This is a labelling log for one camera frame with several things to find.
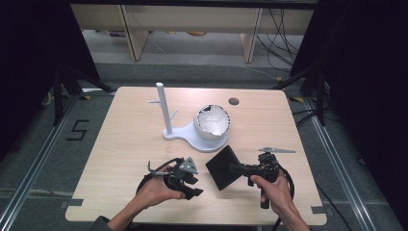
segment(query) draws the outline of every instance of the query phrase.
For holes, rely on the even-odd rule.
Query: aluminum rail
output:
[[[315,106],[310,98],[305,98],[306,109],[314,110]],[[319,120],[316,116],[312,117],[313,124],[318,131],[321,142],[323,143],[324,149],[326,150],[327,156],[330,159],[333,168],[339,177],[340,183],[344,189],[344,193],[350,202],[351,208],[354,211],[356,218],[358,219],[362,230],[373,231],[377,230],[369,210],[367,209],[363,199],[357,192],[347,170],[344,167],[342,159],[339,156],[327,130],[324,126],[321,126]]]
[[[45,165],[45,162],[47,161],[52,151],[52,148],[54,147],[61,131],[63,130],[69,113],[78,100],[79,95],[71,95],[69,97],[65,105],[65,113],[63,117],[60,119],[60,122],[51,129],[50,134],[42,145],[37,157],[31,164],[30,169],[27,171],[24,179],[18,186],[12,199],[9,201],[4,211],[2,211],[0,218],[0,228],[2,231],[10,230],[10,228],[12,227],[14,220],[16,219],[19,211],[21,210],[21,207],[24,204],[25,199],[27,198],[27,195],[30,193],[30,189],[36,182],[43,166]]]

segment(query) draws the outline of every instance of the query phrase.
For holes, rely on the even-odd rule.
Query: white cabinet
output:
[[[140,59],[149,31],[237,34],[250,63],[257,34],[275,34],[277,9],[71,5],[81,29],[124,31],[133,60]],[[285,10],[286,35],[304,35],[313,11]]]

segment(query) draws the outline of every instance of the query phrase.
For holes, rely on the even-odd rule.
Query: white base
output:
[[[166,138],[167,140],[184,140],[188,142],[194,149],[200,152],[214,152],[219,150],[222,146],[225,145],[225,143],[228,140],[228,133],[225,134],[221,139],[219,140],[204,140],[198,136],[198,134],[195,132],[194,129],[194,124],[193,122],[189,123],[186,127],[182,128],[171,128],[173,133],[169,135],[167,133],[167,129],[163,130],[163,137]]]

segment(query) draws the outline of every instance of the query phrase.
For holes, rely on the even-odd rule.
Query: white bowl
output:
[[[230,126],[230,116],[218,105],[204,106],[194,119],[194,129],[204,140],[219,140],[223,138]]]

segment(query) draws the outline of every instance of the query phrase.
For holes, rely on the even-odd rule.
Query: wooden table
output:
[[[225,90],[166,88],[170,114],[178,110],[172,126],[183,127],[203,106],[217,104],[231,116],[229,139],[241,163],[258,165],[261,147],[293,149],[295,153],[276,154],[280,164],[293,177],[294,203],[309,225],[326,223],[325,214],[314,214],[321,207],[313,175],[297,133],[284,92],[280,90]],[[156,88],[120,88],[102,125],[73,199],[81,206],[69,206],[71,221],[94,221],[98,216],[112,218],[133,198],[147,163],[152,168],[176,157],[192,157],[198,168],[193,188],[204,193],[191,200],[169,200],[139,214],[134,222],[177,224],[271,225],[277,220],[271,210],[260,208],[260,190],[247,186],[241,177],[225,190],[217,189],[205,164],[216,152],[202,153],[185,141],[168,141],[162,136],[165,123]],[[239,105],[228,103],[232,97]]]

